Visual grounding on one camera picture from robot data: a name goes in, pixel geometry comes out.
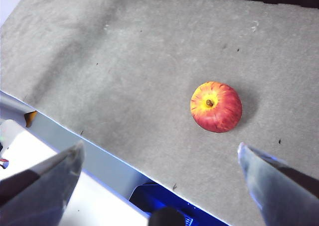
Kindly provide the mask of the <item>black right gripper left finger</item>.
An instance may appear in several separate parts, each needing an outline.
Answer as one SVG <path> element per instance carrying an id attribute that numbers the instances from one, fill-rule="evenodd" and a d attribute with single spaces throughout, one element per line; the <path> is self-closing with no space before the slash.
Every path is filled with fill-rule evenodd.
<path id="1" fill-rule="evenodd" d="M 57 226 L 78 183 L 85 158 L 79 141 L 0 182 L 2 226 Z"/>

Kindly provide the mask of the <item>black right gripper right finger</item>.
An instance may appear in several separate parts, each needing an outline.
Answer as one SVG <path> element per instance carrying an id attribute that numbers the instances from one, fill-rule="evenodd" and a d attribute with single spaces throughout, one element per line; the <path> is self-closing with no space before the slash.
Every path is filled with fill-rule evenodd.
<path id="1" fill-rule="evenodd" d="M 283 160 L 241 142 L 238 161 L 249 190 L 268 226 L 317 226 L 319 181 Z"/>

